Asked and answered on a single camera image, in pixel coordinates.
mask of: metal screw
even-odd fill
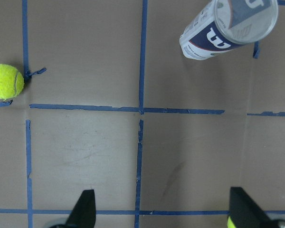
[[[279,228],[285,228],[285,221],[279,221],[278,226]]]

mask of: clear plastic lid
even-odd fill
[[[276,0],[217,0],[215,21],[220,32],[238,44],[263,39],[278,17]]]

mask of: container label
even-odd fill
[[[229,28],[232,28],[253,15],[271,6],[269,0],[229,0],[231,21]]]
[[[207,51],[228,51],[242,45],[227,40],[213,21],[189,40],[194,46]]]

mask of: yellow-green ball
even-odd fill
[[[22,74],[13,66],[0,64],[0,99],[16,97],[23,90]]]

